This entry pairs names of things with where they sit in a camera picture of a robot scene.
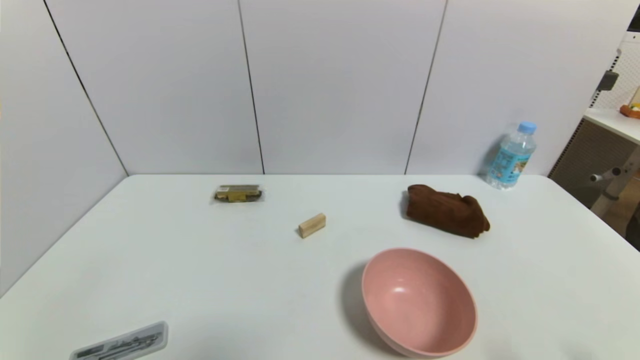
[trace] white wall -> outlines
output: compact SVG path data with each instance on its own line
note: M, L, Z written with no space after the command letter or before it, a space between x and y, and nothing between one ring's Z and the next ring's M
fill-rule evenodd
M236 0L49 6L130 174L262 173Z
M267 174L403 174L445 0L241 0Z
M2 7L0 295L125 177L43 1Z
M547 175L615 56L638 0L449 0L408 174L473 174L523 120Z

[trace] blue bottle cap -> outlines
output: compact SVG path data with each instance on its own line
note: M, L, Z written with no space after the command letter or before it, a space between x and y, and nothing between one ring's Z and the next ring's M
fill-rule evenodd
M523 121L520 123L520 126L518 126L518 131L521 133L525 133L525 134L533 134L536 132L536 129L538 127L536 126L536 124L529 122L529 121Z

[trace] bowl rim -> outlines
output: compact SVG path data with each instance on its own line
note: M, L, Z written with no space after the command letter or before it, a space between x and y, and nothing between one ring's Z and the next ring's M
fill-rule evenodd
M365 296L365 292L364 292L364 279L366 278L366 274L367 274L367 270L369 269L369 265L378 257L380 257L382 254L385 254L387 252L392 252L392 251L398 251L398 250L409 250L409 251L414 251L414 252L418 252L420 254L423 255L427 255L433 259L435 259L436 261L439 261L441 264L443 264L447 269L449 269L449 271L451 271L456 277L458 277L458 279L462 282L462 285L464 285L465 289L467 289L467 293L469 294L469 297L471 298L471 303L474 306L474 328L473 330L471 330L471 334L469 334L469 337L467 338L467 340L465 340L464 343L462 343L460 346L452 349L452 350L448 350L445 352L426 352L426 351L422 351L422 350L418 350L416 348L412 348L406 345L403 345L400 341L397 341L393 336L387 334L387 332L384 330L384 328L382 326L380 326L380 324L376 321L376 319L373 317L373 315L371 314L371 312L369 312L369 304L367 303L367 297ZM471 340L474 338L474 335L476 334L476 329L478 326L478 310L477 310L477 306L476 306L476 300L474 299L473 294L471 293L471 289L469 289L469 286L465 283L465 281L462 279L462 277L455 272L449 265L447 265L447 263L445 263L444 261L438 259L436 256L433 256L431 254L428 254L427 252L421 251L421 250L417 250L417 249L411 249L409 247L394 247L391 249L387 249L387 250L382 250L381 252L375 254L370 260L369 262L367 262L367 265L364 268L364 271L362 272L362 281L360 284L361 287L361 291L362 291L362 299L364 300L364 304L367 310L367 314L369 314L369 319L374 322L376 324L376 326L385 333L386 336L389 337L389 339L391 339L394 343L402 346L403 348L406 348L407 350L410 350L412 352L415 352L416 354L419 355L423 355L423 356L430 356L430 357L443 357L443 356L448 356L451 354L454 354L460 350L462 350L463 348L465 348L470 342Z

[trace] bottle label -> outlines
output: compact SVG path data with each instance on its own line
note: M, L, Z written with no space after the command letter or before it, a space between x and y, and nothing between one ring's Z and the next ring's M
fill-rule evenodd
M530 157L531 154L517 155L501 148L491 165L489 176L501 183L513 184L518 181Z

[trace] panel seam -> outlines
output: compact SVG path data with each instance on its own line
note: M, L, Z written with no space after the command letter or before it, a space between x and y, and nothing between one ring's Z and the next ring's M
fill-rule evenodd
M442 20L440 21L440 27L438 28L438 38L436 38L436 44L433 47L433 56L431 57L431 65L429 66L427 83L424 85L424 92L422 93L422 102L420 103L420 109L418 110L418 119L415 121L415 129L413 130L413 138L411 139L411 147L409 148L409 157L406 159L406 166L404 167L405 175L406 175L406 171L409 169L409 161L411 160L411 153L413 152L413 143L415 142L415 135L418 133L418 125L420 124L420 116L422 115L422 109L424 107L424 98L427 96L427 87L429 87L429 80L431 79L433 64L436 62L436 52L438 51L438 44L440 43L440 34L442 33L444 18L447 14L447 5L449 5L449 0L445 0L444 2L444 9L442 10Z
M258 135L258 150L260 151L260 163L262 164L262 173L264 171L264 158L262 157L262 143L260 142L260 127L258 126L258 113L255 109L255 98L253 96L253 82L251 80L251 68L249 68L249 52L246 49L246 37L244 35L244 21L242 18L242 7L240 6L240 0L238 3L238 14L240 15L240 28L242 29L242 41L244 44L244 57L246 58L246 72L249 75L249 89L251 90L251 102L253 104L253 118L255 119L255 132Z
M109 133L107 133L107 130L104 128L104 124L102 123L102 120L100 119L100 115L98 115L98 112L95 110L95 106L93 105L93 101L91 101L91 97L89 97L89 93L86 91L86 87L84 87L84 83L82 82L82 79L80 78L80 75L78 74L76 66L74 65L73 60L71 60L71 55L69 55L69 51L67 50L67 46L65 45L64 40L62 40L62 36L60 35L60 31L58 31L58 26L56 25L56 21L53 19L53 15L51 15L51 11L49 9L49 5L47 4L47 0L42 0L42 2L44 3L44 6L47 8L47 13L49 13L49 18L51 19L51 23L53 24L53 28L56 30L56 33L58 34L58 39L60 39L60 43L62 44L62 48L64 48L65 53L67 54L67 58L69 59L69 63L71 63L71 67L73 68L74 72L76 73L76 78L78 79L78 82L80 82L80 86L82 87L82 90L84 91L84 95L86 96L87 100L89 100L89 105L91 106L91 109L93 110L93 114L95 115L96 119L98 119L98 124L100 124L100 127L102 128L102 132L104 133L104 136L107 137L107 140L109 141L109 144L110 144L111 148L113 149L113 152L116 154L116 157L118 158L118 161L120 162L120 166L122 167L122 170L124 170L125 174L128 177L129 176L129 172L127 171L127 168L124 167L124 163L122 162L122 158L120 158L120 155L118 154L118 151L116 151L116 147L113 145L113 142L111 141L111 138L109 137Z

